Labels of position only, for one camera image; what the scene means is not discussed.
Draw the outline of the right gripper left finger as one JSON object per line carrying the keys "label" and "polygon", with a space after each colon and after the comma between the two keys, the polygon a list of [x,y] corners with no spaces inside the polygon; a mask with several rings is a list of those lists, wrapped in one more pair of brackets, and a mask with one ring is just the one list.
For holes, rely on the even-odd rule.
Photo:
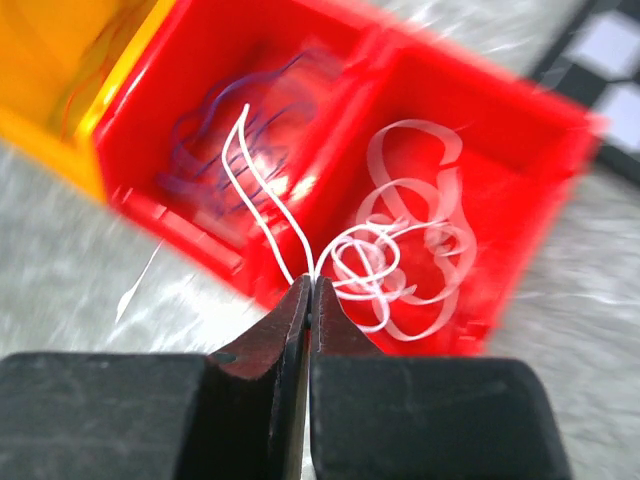
{"label": "right gripper left finger", "polygon": [[216,479],[300,477],[310,297],[303,275],[273,310],[212,355]]}

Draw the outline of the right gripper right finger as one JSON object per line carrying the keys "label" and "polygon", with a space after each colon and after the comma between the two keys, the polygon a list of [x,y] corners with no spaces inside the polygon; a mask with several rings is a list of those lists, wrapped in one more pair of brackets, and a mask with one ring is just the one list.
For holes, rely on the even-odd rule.
{"label": "right gripper right finger", "polygon": [[311,457],[318,479],[381,479],[373,418],[381,352],[344,312],[331,281],[314,287],[311,318]]}

